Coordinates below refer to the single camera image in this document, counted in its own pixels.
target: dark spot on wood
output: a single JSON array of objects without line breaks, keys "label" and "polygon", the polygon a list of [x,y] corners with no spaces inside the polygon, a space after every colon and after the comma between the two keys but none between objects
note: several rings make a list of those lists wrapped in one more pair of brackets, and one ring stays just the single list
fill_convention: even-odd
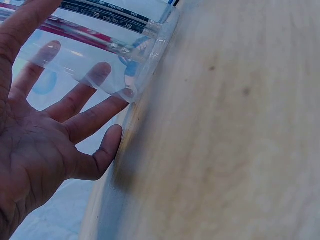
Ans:
[{"label": "dark spot on wood", "polygon": [[242,93],[245,97],[248,97],[251,93],[251,89],[249,87],[246,87],[245,89],[243,89]]}]

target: hand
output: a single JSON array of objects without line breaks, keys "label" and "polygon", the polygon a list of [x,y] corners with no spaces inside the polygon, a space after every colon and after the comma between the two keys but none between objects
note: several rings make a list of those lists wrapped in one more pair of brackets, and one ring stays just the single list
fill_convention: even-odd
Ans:
[{"label": "hand", "polygon": [[[104,126],[128,104],[115,97],[79,114],[95,93],[79,83],[60,102],[37,111],[27,102],[33,85],[44,71],[28,63],[12,83],[12,66],[35,29],[59,6],[61,0],[27,0],[0,26],[0,239],[8,239],[25,217],[45,204],[67,179],[97,180],[113,161],[122,136],[111,127],[93,155],[75,145]],[[35,56],[51,61],[59,52],[57,41]],[[88,76],[103,82],[111,72],[97,64]]]}]

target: clear plastic container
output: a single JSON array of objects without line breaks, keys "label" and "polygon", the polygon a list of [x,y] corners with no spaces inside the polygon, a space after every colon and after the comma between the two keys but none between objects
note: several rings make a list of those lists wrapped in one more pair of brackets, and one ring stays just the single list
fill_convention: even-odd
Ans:
[{"label": "clear plastic container", "polygon": [[[0,21],[20,6],[21,0],[0,0]],[[57,56],[45,65],[55,73],[65,73],[78,82],[135,102],[150,81],[179,20],[179,11],[161,0],[152,11],[135,0],[65,0],[22,47],[19,58],[39,66],[45,59],[34,56],[51,41],[61,45]],[[103,82],[87,73],[106,62],[112,70]]]}]

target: wood grain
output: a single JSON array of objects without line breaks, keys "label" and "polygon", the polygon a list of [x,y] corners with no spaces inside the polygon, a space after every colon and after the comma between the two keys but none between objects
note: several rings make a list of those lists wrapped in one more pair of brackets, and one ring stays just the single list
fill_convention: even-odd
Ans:
[{"label": "wood grain", "polygon": [[320,239],[319,1],[181,11],[80,239]]}]

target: wooden surface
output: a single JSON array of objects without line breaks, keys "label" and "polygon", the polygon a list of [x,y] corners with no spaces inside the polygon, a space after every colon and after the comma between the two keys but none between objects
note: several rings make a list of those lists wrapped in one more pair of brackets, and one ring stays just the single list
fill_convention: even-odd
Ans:
[{"label": "wooden surface", "polygon": [[320,239],[319,0],[180,7],[80,239]]}]

